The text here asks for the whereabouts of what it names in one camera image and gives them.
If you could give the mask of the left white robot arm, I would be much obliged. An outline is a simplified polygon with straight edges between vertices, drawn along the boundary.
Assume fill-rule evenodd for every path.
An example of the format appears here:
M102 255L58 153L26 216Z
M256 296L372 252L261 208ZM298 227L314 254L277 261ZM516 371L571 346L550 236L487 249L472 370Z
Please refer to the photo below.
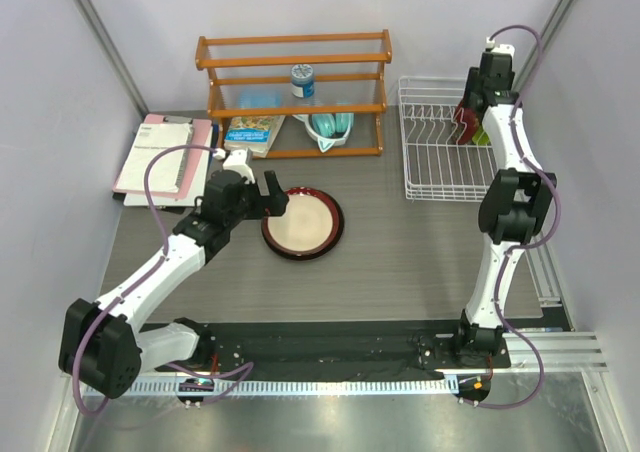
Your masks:
M203 197L173 228L167 242L126 281L94 302L76 300L67 310L59 367L109 399L123 395L142 372L170 363L193 371L213 357L211 331L179 318L144 331L154 310L230 241L244 220L284 214L288 196L273 171L264 174L268 192L240 173L216 171Z

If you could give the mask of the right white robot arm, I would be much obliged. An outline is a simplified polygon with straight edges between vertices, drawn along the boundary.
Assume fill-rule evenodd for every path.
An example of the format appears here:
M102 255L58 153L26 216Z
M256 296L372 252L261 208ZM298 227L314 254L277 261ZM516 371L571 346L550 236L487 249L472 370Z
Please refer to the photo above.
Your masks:
M478 278L451 343L453 358L465 367L501 353L511 282L524 248L541 232L557 184L534 158L524 130L519 94L512 89L514 52L510 45L486 48L480 64L469 69L454 112L464 127L456 143L486 137L497 165L478 211L484 234Z

